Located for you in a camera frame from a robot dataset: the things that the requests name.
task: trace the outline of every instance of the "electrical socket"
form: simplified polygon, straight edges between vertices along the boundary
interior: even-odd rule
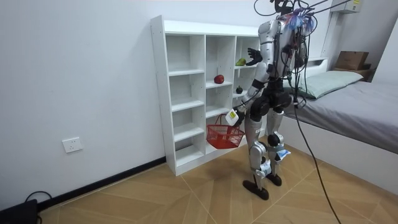
[[[63,147],[65,148],[65,152],[74,152],[77,150],[82,150],[83,146],[81,145],[80,138],[73,138],[62,141]]]

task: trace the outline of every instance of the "light green pillow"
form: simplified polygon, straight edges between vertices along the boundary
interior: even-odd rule
[[[349,84],[355,83],[363,77],[355,72],[340,72],[330,71],[313,75],[307,78],[307,95],[305,95],[305,82],[303,75],[302,80],[298,84],[298,92],[300,95],[305,96],[308,99],[319,99],[328,93],[339,90],[348,86]],[[295,80],[292,80],[292,86],[295,86]],[[292,89],[287,82],[284,82],[285,91],[292,92]]]

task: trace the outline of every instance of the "wooden floor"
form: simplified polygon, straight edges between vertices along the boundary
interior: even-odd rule
[[[337,223],[312,158],[288,149],[292,154],[280,167],[282,186],[266,181],[268,201],[242,186],[252,176],[244,146],[178,177],[166,165],[158,166],[42,212],[43,224]],[[398,223],[398,196],[319,163],[342,223]]]

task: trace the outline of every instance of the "red plastic basket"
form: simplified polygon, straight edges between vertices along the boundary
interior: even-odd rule
[[[239,128],[221,124],[220,118],[225,115],[226,114],[219,115],[216,124],[207,125],[207,141],[216,149],[232,149],[239,147],[244,136],[244,132]]]

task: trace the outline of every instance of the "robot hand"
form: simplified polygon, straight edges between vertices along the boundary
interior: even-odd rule
[[[247,66],[252,66],[262,61],[261,53],[259,50],[248,48],[248,54],[250,58],[252,58],[253,60],[251,62],[246,63]]]
[[[246,116],[246,108],[244,106],[235,106],[234,108],[235,113],[239,117],[237,122],[233,125],[234,128],[240,127],[242,124],[244,117]]]

